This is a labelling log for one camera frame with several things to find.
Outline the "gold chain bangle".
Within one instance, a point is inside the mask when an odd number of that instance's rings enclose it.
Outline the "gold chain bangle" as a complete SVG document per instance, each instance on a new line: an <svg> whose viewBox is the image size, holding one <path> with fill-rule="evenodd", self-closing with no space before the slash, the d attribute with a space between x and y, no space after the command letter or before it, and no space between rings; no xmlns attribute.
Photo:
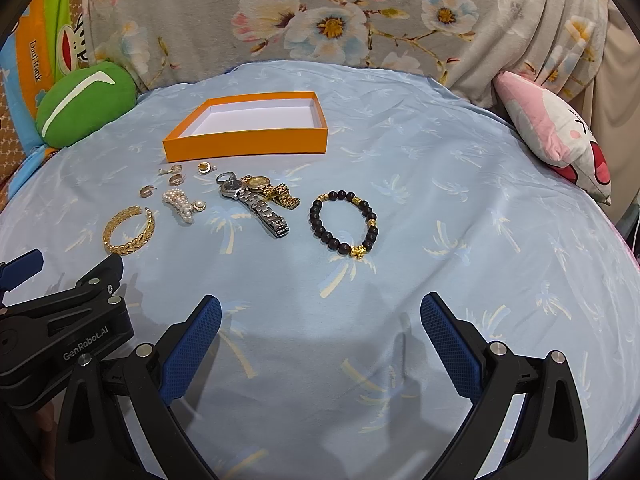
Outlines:
<svg viewBox="0 0 640 480"><path fill-rule="evenodd" d="M108 220L102 244L109 254L129 256L149 243L155 232L155 216L148 207L127 207Z"/></svg>

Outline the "pearl hair clip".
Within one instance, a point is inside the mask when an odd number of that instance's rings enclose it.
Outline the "pearl hair clip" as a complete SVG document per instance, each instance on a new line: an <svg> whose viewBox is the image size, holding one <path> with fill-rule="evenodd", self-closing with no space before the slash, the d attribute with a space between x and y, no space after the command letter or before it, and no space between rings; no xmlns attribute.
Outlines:
<svg viewBox="0 0 640 480"><path fill-rule="evenodd" d="M192 224L193 217L206 209L204 200L189 200L181 188L163 192L163 202L172 208L185 224Z"/></svg>

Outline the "small gold hoop earring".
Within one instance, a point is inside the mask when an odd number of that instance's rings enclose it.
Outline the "small gold hoop earring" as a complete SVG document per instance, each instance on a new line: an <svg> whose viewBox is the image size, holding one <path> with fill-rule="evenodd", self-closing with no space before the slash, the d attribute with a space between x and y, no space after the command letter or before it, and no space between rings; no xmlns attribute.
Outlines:
<svg viewBox="0 0 640 480"><path fill-rule="evenodd" d="M170 186L179 186L182 185L183 182L184 177L182 174L173 174L168 180Z"/></svg>

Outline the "silver metal wristwatch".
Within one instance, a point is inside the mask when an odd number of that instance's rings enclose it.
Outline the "silver metal wristwatch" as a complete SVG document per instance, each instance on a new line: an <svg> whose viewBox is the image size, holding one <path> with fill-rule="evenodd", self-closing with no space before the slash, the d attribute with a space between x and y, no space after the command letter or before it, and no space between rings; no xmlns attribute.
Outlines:
<svg viewBox="0 0 640 480"><path fill-rule="evenodd" d="M219 187L222 196L244 204L273 237L281 238L288 234L285 218L277 214L267 202L250 191L240 180L227 180Z"/></svg>

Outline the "gold metal wristwatch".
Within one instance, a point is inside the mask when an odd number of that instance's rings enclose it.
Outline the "gold metal wristwatch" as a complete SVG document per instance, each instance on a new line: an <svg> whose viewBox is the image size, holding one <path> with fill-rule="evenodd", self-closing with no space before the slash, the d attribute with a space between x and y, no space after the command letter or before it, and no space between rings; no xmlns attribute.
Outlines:
<svg viewBox="0 0 640 480"><path fill-rule="evenodd" d="M285 209L293 210L299 206L300 200L294 197L283 183L273 185L268 177L250 174L242 177L241 182L250 191L262 196L264 200L270 200Z"/></svg>

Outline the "light blue palm bedsheet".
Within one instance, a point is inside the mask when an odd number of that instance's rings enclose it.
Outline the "light blue palm bedsheet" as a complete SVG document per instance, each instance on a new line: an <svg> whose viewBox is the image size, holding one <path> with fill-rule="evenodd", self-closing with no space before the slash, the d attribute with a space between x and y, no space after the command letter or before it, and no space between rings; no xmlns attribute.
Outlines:
<svg viewBox="0 0 640 480"><path fill-rule="evenodd" d="M272 237L186 165L206 209L183 224L163 202L163 138L204 101L314 92L322 155L221 159L300 200ZM72 286L104 258L102 232L140 202L153 237L124 260L134 341L154 341L205 295L224 322L174 411L228 479L416 479L466 413L420 323L437 292L522 356L560 350L597 476L639 417L639 269L600 206L542 166L487 110L436 82L309 62L246 64L144 96L60 151L1 215L1 257L41 250L21 302Z"/></svg>

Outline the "green plush cushion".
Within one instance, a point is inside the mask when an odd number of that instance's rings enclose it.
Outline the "green plush cushion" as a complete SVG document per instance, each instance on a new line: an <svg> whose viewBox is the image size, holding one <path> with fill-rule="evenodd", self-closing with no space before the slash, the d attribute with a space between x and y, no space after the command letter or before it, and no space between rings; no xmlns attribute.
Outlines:
<svg viewBox="0 0 640 480"><path fill-rule="evenodd" d="M128 113L137 87L129 73L112 62L64 76L37 107L36 128L50 148L67 148Z"/></svg>

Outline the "orange cardboard box tray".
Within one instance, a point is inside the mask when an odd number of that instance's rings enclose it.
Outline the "orange cardboard box tray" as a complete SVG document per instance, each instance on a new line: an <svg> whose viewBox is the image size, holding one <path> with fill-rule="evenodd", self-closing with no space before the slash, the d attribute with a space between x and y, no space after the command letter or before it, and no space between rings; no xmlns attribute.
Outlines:
<svg viewBox="0 0 640 480"><path fill-rule="evenodd" d="M329 127L312 91L208 99L163 140L168 162L256 155L323 154Z"/></svg>

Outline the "colourful cartoon monkey blanket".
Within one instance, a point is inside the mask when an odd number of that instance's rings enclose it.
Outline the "colourful cartoon monkey blanket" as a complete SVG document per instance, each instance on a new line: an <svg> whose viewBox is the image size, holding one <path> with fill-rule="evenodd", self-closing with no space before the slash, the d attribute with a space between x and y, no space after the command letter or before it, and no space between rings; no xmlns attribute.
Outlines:
<svg viewBox="0 0 640 480"><path fill-rule="evenodd" d="M36 128L52 86L89 65L82 0L32 0L1 49L1 203L54 153Z"/></svg>

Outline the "pink cartoon pillow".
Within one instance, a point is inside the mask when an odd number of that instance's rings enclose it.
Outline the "pink cartoon pillow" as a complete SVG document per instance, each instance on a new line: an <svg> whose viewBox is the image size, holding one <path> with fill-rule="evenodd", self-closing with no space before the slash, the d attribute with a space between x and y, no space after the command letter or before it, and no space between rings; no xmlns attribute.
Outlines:
<svg viewBox="0 0 640 480"><path fill-rule="evenodd" d="M511 72L495 76L494 88L516 131L540 160L596 202L611 203L608 164L589 126L573 107Z"/></svg>

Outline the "grey floral blanket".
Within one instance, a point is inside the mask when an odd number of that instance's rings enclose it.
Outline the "grey floral blanket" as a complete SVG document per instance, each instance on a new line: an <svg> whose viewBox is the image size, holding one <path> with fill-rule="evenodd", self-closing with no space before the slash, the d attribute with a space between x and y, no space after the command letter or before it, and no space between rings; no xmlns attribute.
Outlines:
<svg viewBox="0 0 640 480"><path fill-rule="evenodd" d="M478 106L510 70L571 99L602 62L608 0L82 0L91 62L143 91L250 62L425 75Z"/></svg>

